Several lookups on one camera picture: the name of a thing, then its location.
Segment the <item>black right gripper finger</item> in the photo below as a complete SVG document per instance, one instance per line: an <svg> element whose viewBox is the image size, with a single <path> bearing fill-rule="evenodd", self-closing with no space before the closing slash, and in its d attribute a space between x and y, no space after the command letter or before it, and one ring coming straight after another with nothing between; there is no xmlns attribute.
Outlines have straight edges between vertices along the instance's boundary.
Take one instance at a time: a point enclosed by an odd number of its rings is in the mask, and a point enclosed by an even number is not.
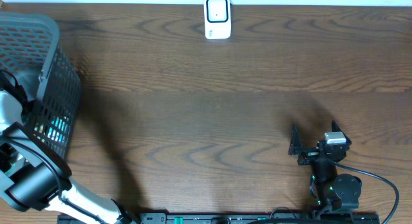
<svg viewBox="0 0 412 224"><path fill-rule="evenodd" d="M296 126L292 126L292 137L290 140L290 146L288 149L288 154L290 156L299 155L303 150L303 144L299 136L299 131Z"/></svg>
<svg viewBox="0 0 412 224"><path fill-rule="evenodd" d="M331 126L332 126L331 140L347 140L346 135L341 130L341 128L339 127L336 121L333 120Z"/></svg>

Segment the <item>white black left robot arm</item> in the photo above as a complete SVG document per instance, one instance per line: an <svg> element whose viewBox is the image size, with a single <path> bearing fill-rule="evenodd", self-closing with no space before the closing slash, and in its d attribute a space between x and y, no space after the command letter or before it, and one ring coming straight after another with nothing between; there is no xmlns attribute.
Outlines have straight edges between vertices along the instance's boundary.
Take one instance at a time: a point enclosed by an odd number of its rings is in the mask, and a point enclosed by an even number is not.
<svg viewBox="0 0 412 224"><path fill-rule="evenodd" d="M56 211L83 223L140 223L71 177L67 163L23 126L25 104L23 87L1 71L1 199L21 212Z"/></svg>

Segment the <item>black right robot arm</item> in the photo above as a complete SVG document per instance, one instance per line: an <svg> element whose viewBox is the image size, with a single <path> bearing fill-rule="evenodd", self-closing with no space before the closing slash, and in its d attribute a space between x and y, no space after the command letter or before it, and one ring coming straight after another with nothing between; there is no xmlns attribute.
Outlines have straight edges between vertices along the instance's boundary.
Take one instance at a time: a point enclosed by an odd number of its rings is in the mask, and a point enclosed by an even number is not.
<svg viewBox="0 0 412 224"><path fill-rule="evenodd" d="M337 163L346 157L350 145L351 140L336 122L332 122L332 130L315 147L305 147L297 127L292 127L288 154L297 156L298 165L312 168L310 192L319 204L312 212L316 219L333 213L350 214L359 207L362 181L350 174L337 173Z"/></svg>

